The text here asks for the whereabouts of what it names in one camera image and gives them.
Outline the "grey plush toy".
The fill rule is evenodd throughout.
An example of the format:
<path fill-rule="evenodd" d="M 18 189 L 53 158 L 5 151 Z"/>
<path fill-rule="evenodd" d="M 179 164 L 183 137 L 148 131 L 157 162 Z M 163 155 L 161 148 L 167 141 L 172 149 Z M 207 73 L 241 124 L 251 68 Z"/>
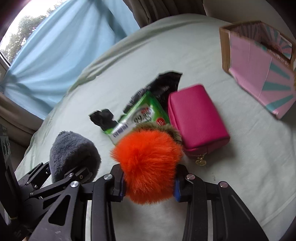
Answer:
<path fill-rule="evenodd" d="M 95 144 L 72 131 L 60 132 L 50 149 L 49 168 L 52 183 L 64 179 L 65 175 L 76 167 L 86 167 L 91 173 L 88 179 L 82 179 L 82 183 L 92 182 L 100 164 L 101 157 Z"/>

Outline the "orange fluffy pompom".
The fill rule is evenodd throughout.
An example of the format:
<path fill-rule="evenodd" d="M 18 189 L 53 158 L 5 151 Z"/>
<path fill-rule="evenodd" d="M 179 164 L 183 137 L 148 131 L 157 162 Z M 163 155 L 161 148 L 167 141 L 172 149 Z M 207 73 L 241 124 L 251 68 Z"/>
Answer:
<path fill-rule="evenodd" d="M 133 131 L 112 149 L 111 157 L 125 174 L 126 195 L 137 204 L 153 204 L 172 197 L 182 146 L 167 132 Z"/>

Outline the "small black cloth item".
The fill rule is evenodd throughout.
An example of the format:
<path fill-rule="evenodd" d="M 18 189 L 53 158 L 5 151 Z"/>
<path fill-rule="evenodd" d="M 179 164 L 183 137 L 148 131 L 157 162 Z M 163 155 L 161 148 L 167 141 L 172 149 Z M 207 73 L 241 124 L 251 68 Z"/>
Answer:
<path fill-rule="evenodd" d="M 118 122 L 113 119 L 113 113 L 109 109 L 97 110 L 89 114 L 89 117 L 105 134 L 110 134 L 118 125 Z"/>

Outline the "magenta zip pouch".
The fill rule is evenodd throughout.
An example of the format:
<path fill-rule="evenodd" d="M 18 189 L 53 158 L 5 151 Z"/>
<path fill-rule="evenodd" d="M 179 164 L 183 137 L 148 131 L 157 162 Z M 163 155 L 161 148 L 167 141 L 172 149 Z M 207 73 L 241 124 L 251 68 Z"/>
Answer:
<path fill-rule="evenodd" d="M 230 135 L 203 85 L 175 91 L 169 95 L 170 123 L 181 134 L 183 150 L 198 157 L 217 150 L 230 141 Z"/>

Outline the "green wet wipes pack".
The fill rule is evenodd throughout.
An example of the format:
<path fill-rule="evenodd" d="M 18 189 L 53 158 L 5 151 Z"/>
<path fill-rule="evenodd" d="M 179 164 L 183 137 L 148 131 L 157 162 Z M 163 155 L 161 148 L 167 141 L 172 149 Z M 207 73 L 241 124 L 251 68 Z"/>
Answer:
<path fill-rule="evenodd" d="M 114 145 L 141 123 L 152 122 L 160 126 L 170 123 L 167 113 L 149 91 L 117 122 L 113 131 L 106 134 Z"/>

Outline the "black plastic packet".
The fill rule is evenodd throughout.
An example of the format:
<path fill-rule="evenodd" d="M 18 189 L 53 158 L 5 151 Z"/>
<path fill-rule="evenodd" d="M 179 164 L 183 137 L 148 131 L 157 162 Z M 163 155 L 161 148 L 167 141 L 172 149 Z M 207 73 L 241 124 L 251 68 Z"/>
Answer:
<path fill-rule="evenodd" d="M 155 80 L 150 82 L 144 88 L 138 90 L 138 92 L 131 97 L 123 112 L 128 113 L 128 111 L 140 100 L 140 98 L 149 91 L 167 113 L 169 95 L 178 90 L 178 85 L 182 75 L 182 73 L 174 71 L 159 74 Z"/>

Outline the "light blue curtain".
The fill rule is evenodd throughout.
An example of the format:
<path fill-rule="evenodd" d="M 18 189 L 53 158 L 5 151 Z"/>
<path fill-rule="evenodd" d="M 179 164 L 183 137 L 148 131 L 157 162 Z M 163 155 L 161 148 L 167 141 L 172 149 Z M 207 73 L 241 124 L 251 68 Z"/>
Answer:
<path fill-rule="evenodd" d="M 29 37 L 1 91 L 44 119 L 87 65 L 138 28 L 123 1 L 67 1 Z"/>

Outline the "pink teal cardboard box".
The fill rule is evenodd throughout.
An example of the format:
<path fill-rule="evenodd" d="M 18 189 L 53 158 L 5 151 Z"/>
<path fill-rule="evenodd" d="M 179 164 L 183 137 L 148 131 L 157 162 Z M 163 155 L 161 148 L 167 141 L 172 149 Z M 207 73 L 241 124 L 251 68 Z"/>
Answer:
<path fill-rule="evenodd" d="M 295 42 L 250 21 L 220 27 L 222 68 L 277 119 L 295 103 Z"/>

